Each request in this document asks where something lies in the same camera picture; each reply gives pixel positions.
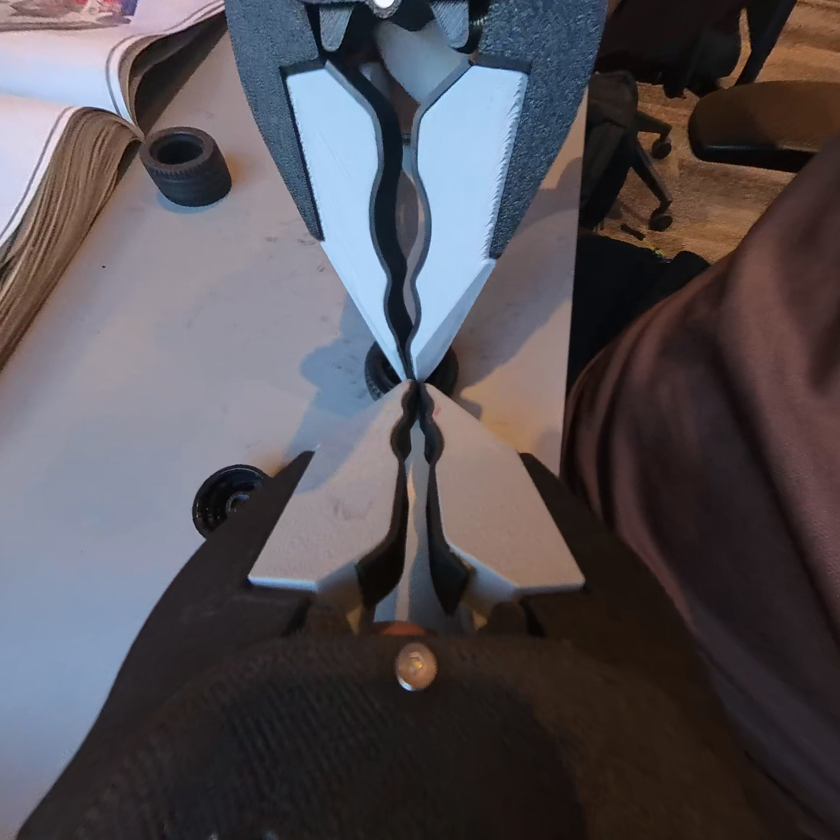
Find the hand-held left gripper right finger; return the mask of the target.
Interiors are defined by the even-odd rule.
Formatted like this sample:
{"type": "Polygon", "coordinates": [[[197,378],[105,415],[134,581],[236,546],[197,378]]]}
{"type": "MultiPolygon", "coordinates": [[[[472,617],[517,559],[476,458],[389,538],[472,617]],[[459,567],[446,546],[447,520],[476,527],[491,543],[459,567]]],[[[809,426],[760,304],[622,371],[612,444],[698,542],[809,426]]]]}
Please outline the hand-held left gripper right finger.
{"type": "Polygon", "coordinates": [[[432,385],[418,391],[417,622],[465,631],[506,602],[579,592],[575,561],[522,457],[432,385]]]}

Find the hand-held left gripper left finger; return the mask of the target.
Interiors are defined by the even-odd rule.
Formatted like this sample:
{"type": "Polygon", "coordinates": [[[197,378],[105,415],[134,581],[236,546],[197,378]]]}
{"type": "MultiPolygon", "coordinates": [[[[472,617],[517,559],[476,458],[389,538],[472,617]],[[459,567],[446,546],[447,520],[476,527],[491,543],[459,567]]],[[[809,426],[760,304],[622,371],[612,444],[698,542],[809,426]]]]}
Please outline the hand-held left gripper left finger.
{"type": "Polygon", "coordinates": [[[359,625],[397,619],[418,397],[419,385],[405,381],[313,449],[250,585],[310,596],[359,625]]]}

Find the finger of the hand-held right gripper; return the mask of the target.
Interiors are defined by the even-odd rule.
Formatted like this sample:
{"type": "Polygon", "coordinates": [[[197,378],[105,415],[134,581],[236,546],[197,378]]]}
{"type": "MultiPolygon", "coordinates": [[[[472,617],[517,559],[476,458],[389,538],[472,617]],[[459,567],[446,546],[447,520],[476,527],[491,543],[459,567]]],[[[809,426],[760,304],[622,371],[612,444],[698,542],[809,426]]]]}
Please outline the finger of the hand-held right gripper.
{"type": "Polygon", "coordinates": [[[357,70],[327,61],[286,78],[322,248],[397,376],[412,321],[405,301],[397,187],[403,137],[387,97],[357,70]]]}
{"type": "Polygon", "coordinates": [[[528,84],[521,70],[463,65],[415,116],[409,171],[423,232],[409,280],[416,316],[406,348],[420,382],[438,367],[496,265],[490,247],[528,84]]]}

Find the black rubber tyre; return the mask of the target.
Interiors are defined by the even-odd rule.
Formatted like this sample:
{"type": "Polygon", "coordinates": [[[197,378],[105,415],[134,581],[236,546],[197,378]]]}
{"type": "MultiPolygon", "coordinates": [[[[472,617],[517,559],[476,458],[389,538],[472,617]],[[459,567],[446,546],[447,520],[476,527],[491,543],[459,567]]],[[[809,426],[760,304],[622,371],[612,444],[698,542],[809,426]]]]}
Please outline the black rubber tyre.
{"type": "MultiPolygon", "coordinates": [[[[459,363],[455,351],[449,348],[432,374],[423,381],[446,396],[455,392],[459,377],[459,363]]],[[[373,342],[364,358],[364,381],[371,399],[377,401],[402,381],[387,360],[379,344],[373,342]]]]}
{"type": "Polygon", "coordinates": [[[149,133],[140,160],[159,192],[178,206],[211,205],[232,187],[222,151],[202,129],[172,127],[149,133]]]}

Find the grey desk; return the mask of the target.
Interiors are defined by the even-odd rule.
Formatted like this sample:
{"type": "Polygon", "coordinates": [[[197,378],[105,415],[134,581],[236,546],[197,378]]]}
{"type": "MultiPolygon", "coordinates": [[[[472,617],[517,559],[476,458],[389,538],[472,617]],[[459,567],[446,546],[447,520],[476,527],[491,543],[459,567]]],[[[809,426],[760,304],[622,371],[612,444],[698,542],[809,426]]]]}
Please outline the grey desk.
{"type": "MultiPolygon", "coordinates": [[[[433,19],[307,10],[323,65],[397,117],[412,331],[413,123],[477,56],[433,19]]],[[[216,139],[266,146],[239,74],[218,80],[216,139]]],[[[581,809],[522,656],[417,622],[417,411],[397,619],[247,581],[313,449],[379,401],[376,341],[266,149],[202,211],[127,193],[3,374],[2,838],[561,836],[581,809]],[[204,539],[194,496],[239,464],[268,480],[204,539]]]]}

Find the black wheel rim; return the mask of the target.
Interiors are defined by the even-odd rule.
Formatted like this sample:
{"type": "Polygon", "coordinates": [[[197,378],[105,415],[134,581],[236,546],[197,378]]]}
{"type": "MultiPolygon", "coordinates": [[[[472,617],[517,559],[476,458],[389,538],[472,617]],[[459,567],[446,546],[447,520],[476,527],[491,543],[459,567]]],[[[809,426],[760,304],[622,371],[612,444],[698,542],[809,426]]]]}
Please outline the black wheel rim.
{"type": "Polygon", "coordinates": [[[192,521],[197,532],[208,538],[266,480],[266,472],[243,464],[223,467],[207,477],[192,503],[192,521]]]}

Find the person's black trousers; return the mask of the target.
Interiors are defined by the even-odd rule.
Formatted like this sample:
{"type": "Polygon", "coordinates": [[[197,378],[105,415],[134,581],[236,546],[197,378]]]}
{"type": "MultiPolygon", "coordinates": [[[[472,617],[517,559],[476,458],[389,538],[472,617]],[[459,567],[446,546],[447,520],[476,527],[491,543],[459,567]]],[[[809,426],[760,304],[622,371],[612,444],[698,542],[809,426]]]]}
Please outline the person's black trousers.
{"type": "Polygon", "coordinates": [[[571,391],[585,366],[633,320],[710,266],[690,251],[667,257],[614,238],[580,236],[574,262],[566,391],[571,391]]]}

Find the person's brown top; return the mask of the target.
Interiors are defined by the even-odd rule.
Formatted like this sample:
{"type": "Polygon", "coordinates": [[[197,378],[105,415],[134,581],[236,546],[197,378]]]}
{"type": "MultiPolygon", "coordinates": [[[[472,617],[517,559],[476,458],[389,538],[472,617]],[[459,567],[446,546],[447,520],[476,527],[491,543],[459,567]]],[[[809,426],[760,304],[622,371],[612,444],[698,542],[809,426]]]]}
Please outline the person's brown top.
{"type": "Polygon", "coordinates": [[[838,139],[588,363],[563,470],[664,586],[801,835],[838,838],[838,139]]]}

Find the instruction booklet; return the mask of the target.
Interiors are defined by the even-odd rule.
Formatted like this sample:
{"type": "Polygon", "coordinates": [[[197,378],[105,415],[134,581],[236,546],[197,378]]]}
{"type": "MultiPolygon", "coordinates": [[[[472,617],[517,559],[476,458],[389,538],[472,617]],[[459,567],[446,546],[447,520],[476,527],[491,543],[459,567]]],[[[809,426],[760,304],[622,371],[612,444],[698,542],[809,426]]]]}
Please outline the instruction booklet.
{"type": "Polygon", "coordinates": [[[225,26],[222,1],[1,2],[2,366],[225,26]]]}

